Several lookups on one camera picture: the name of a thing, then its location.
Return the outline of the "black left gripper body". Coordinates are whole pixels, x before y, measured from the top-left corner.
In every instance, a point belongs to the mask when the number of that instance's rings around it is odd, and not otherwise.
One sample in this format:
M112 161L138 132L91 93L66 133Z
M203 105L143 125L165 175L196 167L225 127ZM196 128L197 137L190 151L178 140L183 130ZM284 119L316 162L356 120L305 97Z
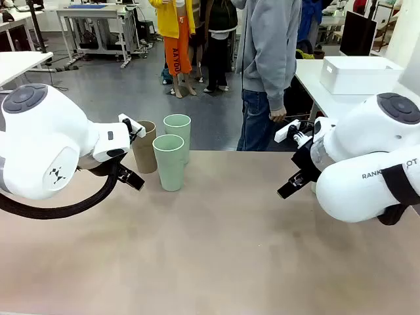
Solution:
M109 175L115 172L120 164L121 157L114 157L105 162L99 162L92 156L83 156L79 158L79 168L88 170L94 175Z

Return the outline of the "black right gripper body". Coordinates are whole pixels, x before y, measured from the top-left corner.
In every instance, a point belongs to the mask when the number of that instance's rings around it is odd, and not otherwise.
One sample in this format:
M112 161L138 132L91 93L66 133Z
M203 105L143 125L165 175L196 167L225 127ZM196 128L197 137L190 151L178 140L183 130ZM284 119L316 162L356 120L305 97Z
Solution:
M312 136L296 134L293 135L293 140L298 144L298 148L291 160L299 168L299 171L291 177L291 182L317 182L321 171L315 166L310 155L311 147L314 144Z

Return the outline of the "person's left hand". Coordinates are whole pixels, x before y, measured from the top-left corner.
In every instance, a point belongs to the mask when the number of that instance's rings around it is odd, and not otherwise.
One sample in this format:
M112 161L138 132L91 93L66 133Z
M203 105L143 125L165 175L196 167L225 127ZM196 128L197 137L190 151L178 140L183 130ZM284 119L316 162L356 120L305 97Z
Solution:
M269 118L274 123L279 123L285 119L286 115L287 115L287 111L283 107L283 108L280 108L279 110L271 110L269 114Z

